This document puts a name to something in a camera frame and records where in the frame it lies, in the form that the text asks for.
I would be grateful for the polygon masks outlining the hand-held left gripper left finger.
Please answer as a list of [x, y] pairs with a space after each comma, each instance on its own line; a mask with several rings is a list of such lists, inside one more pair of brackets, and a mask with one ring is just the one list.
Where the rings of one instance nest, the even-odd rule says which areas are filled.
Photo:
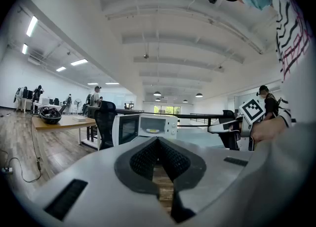
[[133, 192], [158, 195], [153, 182], [157, 159], [157, 137], [153, 137], [121, 154], [114, 164], [115, 174]]

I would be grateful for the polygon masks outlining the black helmet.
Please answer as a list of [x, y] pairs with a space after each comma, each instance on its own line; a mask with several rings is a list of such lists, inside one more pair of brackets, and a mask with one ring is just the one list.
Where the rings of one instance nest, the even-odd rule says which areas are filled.
[[47, 124], [57, 124], [61, 118], [61, 113], [56, 108], [43, 107], [39, 110], [39, 115]]

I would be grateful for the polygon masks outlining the white desk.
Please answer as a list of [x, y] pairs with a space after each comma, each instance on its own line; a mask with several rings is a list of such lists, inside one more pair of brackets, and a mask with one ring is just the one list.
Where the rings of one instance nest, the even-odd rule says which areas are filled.
[[39, 112], [40, 109], [45, 108], [45, 107], [47, 107], [47, 108], [54, 108], [54, 109], [56, 109], [58, 111], [60, 111], [62, 109], [61, 106], [57, 106], [57, 105], [51, 105], [51, 104], [45, 105], [45, 104], [40, 104], [40, 103], [37, 103], [37, 102], [33, 102], [33, 110], [34, 110], [33, 113], [35, 114], [36, 112]]

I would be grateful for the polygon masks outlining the white patterned shirt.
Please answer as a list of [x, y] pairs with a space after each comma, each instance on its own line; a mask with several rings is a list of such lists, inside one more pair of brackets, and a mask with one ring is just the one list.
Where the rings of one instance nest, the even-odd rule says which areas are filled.
[[316, 122], [316, 37], [295, 0], [273, 0], [273, 8], [281, 90], [288, 102], [279, 116], [288, 126]]

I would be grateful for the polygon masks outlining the black mesh office chair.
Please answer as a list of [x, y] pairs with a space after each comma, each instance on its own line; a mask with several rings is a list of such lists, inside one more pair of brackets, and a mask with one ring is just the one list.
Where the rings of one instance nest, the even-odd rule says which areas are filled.
[[112, 127], [114, 118], [117, 115], [115, 104], [108, 101], [101, 101], [100, 107], [87, 106], [86, 110], [87, 117], [95, 119], [101, 137], [98, 150], [113, 147]]

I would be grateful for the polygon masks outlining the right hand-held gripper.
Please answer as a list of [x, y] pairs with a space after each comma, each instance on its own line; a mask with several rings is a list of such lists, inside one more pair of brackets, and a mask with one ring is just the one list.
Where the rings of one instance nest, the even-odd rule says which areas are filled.
[[[239, 111], [240, 117], [236, 118], [236, 120], [240, 119], [242, 122], [240, 127], [240, 139], [237, 141], [239, 151], [253, 151], [254, 141], [251, 137], [251, 131], [253, 124], [264, 115], [264, 109], [258, 101], [250, 99], [239, 107]], [[224, 129], [221, 124], [216, 124], [209, 126], [208, 132], [219, 136], [219, 133], [224, 132]]]

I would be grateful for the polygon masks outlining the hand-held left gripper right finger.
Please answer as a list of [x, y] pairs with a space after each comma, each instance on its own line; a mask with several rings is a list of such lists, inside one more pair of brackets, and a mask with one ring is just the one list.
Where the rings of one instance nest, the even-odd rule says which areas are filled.
[[195, 188], [206, 172], [205, 161], [197, 154], [158, 137], [158, 159], [173, 183], [171, 217], [181, 223], [193, 217], [193, 210], [183, 205], [180, 192]]

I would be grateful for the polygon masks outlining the row of ceiling light panels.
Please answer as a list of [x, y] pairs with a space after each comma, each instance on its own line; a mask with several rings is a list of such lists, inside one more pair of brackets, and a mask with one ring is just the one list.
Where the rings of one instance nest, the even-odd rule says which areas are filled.
[[119, 86], [100, 67], [75, 51], [35, 16], [24, 16], [19, 31], [25, 31], [27, 53], [46, 70], [86, 87]]

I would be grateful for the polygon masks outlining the person's right hand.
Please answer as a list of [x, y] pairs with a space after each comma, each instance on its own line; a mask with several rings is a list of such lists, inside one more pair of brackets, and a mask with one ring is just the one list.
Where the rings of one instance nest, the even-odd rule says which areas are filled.
[[264, 120], [254, 124], [251, 132], [251, 137], [254, 143], [259, 143], [265, 140], [271, 140], [287, 128], [283, 118], [278, 116], [270, 120]]

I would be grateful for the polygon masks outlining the window with green view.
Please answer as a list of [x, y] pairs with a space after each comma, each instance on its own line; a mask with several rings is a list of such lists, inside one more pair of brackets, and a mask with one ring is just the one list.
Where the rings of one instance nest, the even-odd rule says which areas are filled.
[[175, 107], [175, 106], [154, 106], [154, 113], [155, 114], [181, 114], [181, 107]]

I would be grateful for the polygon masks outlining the wooden table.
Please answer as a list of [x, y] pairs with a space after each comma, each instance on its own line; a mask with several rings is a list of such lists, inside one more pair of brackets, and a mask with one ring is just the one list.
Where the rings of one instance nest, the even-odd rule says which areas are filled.
[[97, 141], [92, 141], [92, 139], [82, 139], [81, 129], [87, 127], [96, 127], [95, 119], [86, 117], [86, 121], [75, 121], [72, 119], [73, 115], [63, 115], [61, 120], [57, 124], [47, 124], [39, 117], [32, 117], [31, 124], [32, 128], [36, 131], [36, 137], [38, 141], [38, 146], [40, 150], [43, 150], [43, 133], [48, 132], [60, 132], [66, 130], [78, 130], [78, 144], [84, 143], [98, 150], [98, 146], [101, 142], [101, 137], [97, 129]]

